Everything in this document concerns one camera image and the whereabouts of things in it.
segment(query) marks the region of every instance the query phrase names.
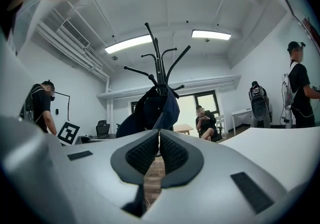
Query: backpack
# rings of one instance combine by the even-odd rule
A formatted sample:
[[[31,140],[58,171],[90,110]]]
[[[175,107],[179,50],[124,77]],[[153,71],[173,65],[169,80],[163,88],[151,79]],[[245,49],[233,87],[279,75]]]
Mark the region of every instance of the backpack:
[[[293,93],[292,88],[291,88],[291,83],[289,79],[289,74],[293,70],[293,68],[298,65],[298,62],[293,62],[292,65],[290,66],[290,72],[288,74],[284,74],[282,77],[283,81],[283,86],[282,86],[282,95],[283,95],[283,100],[284,100],[284,107],[287,107],[291,105],[294,102],[294,98],[298,92],[298,89],[296,90],[295,93]]]
[[[43,114],[41,114],[40,116],[39,116],[39,118],[35,121],[34,120],[34,113],[33,113],[33,99],[32,99],[32,95],[34,94],[34,93],[36,93],[36,92],[38,92],[38,91],[40,91],[40,90],[44,90],[44,88],[43,87],[41,87],[41,86],[38,86],[38,87],[36,87],[36,88],[34,88],[33,90],[31,90],[30,92],[29,92],[29,94],[28,94],[28,96],[27,96],[27,98],[26,98],[26,100],[25,100],[25,102],[24,102],[24,105],[23,105],[23,108],[22,108],[22,110],[21,110],[21,113],[20,113],[20,116],[24,119],[24,120],[26,120],[26,121],[28,121],[28,122],[32,122],[32,123],[34,123],[34,124],[36,124],[38,121],[39,121],[39,119],[41,118],[41,116],[43,115]]]

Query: lit light fixture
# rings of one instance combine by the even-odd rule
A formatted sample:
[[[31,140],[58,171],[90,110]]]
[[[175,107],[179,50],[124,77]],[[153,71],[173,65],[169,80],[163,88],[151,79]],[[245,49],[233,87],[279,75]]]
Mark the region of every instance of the lit light fixture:
[[[117,44],[114,44],[110,47],[106,47],[105,51],[109,54],[117,52],[119,50],[124,50],[133,46],[137,46],[140,44],[144,44],[144,43],[148,43],[148,42],[152,42],[152,39],[150,37],[150,35],[144,35],[144,36],[140,36],[137,38],[133,38],[133,39],[129,39],[123,42],[119,42]]]
[[[201,31],[201,30],[193,30],[192,38],[210,38],[210,39],[220,39],[220,40],[229,40],[231,34],[219,33],[219,32],[211,32],[211,31]]]

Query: wooden floor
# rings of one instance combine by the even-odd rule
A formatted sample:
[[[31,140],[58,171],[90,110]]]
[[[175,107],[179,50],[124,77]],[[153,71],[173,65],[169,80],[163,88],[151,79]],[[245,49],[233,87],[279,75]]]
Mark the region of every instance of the wooden floor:
[[[237,134],[244,132],[249,129],[249,127],[240,127],[236,130]],[[234,137],[234,132],[230,132],[227,134],[226,139],[222,139],[219,142],[223,142],[227,139]],[[150,166],[148,172],[145,175],[144,183],[145,183],[145,191],[144,195],[146,197],[146,206],[148,208],[149,205],[152,205],[154,201],[158,198],[161,191],[161,179],[165,176],[165,164],[163,162],[162,157],[157,157],[152,165]]]

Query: white chair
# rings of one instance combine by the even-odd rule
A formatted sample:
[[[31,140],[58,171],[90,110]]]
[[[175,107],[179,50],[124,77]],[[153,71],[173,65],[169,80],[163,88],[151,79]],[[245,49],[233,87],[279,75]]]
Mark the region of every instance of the white chair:
[[[217,129],[219,129],[219,133],[220,133],[220,135],[221,135],[221,137],[222,137],[222,139],[226,139],[226,135],[227,135],[227,130],[226,130],[226,126],[225,126],[225,115],[223,114],[223,115],[220,115],[220,116],[217,116],[216,118],[216,127],[217,127]]]

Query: black rectangular strip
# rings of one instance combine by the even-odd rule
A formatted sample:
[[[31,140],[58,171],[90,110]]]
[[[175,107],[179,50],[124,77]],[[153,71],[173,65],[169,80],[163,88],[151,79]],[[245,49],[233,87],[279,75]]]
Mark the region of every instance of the black rectangular strip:
[[[73,161],[73,160],[78,160],[80,158],[87,157],[89,155],[92,155],[92,153],[90,151],[83,151],[83,152],[80,152],[80,153],[68,154],[68,157],[69,157],[70,161]]]
[[[273,200],[246,173],[233,174],[231,178],[256,214],[273,205]]]

